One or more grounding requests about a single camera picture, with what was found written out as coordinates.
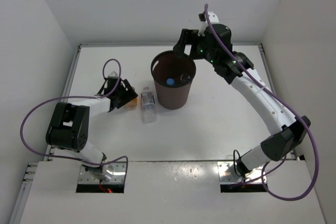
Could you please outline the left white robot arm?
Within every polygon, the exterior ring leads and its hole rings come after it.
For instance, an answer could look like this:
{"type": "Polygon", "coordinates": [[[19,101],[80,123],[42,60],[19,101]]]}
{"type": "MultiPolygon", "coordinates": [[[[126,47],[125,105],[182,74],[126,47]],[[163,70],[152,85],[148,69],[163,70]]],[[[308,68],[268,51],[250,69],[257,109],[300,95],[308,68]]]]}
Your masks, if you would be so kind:
{"type": "Polygon", "coordinates": [[[100,167],[106,156],[89,141],[89,120],[137,97],[127,79],[108,77],[95,98],[57,103],[46,133],[47,144],[70,153],[87,167],[100,167]]]}

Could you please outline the blue label water bottle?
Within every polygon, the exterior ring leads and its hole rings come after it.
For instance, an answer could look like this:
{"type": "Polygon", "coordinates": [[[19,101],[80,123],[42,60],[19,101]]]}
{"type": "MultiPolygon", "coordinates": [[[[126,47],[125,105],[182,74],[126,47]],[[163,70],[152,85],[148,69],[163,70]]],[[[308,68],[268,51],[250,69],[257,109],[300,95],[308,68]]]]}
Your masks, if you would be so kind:
{"type": "Polygon", "coordinates": [[[173,86],[173,85],[175,85],[175,80],[173,78],[168,78],[166,80],[166,84],[169,85],[169,86],[173,86]]]}

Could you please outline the orange plastic bottle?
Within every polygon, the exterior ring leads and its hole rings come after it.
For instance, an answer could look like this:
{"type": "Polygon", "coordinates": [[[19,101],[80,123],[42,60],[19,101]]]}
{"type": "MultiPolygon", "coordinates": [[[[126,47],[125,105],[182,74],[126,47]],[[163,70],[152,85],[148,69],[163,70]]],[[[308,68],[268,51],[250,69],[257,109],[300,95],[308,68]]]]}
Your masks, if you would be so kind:
{"type": "Polygon", "coordinates": [[[131,87],[131,88],[132,90],[128,91],[130,101],[125,105],[125,107],[129,110],[135,109],[138,104],[138,94],[135,91],[135,87],[131,87]]]}

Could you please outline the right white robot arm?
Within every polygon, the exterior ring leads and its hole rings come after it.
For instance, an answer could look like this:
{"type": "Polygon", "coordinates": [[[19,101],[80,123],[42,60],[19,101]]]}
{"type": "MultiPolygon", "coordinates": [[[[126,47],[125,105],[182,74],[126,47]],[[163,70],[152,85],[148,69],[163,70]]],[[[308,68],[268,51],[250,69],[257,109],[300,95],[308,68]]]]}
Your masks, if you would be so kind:
{"type": "Polygon", "coordinates": [[[235,172],[244,177],[266,162],[284,158],[303,141],[306,130],[301,121],[274,98],[251,60],[242,52],[232,50],[231,30],[222,24],[213,27],[227,50],[220,46],[209,28],[203,34],[195,29],[182,29],[173,50],[182,57],[185,47],[190,45],[188,58],[208,61],[215,72],[250,103],[265,123],[270,137],[236,161],[235,172]]]}

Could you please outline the clear square plastic bottle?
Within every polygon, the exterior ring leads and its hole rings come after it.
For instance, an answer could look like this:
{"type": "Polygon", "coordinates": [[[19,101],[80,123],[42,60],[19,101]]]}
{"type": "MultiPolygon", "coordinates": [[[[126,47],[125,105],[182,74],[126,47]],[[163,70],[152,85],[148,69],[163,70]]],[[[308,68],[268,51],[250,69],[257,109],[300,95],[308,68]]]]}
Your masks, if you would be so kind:
{"type": "Polygon", "coordinates": [[[155,99],[149,87],[144,87],[141,92],[141,108],[143,123],[152,123],[157,120],[155,99]]]}

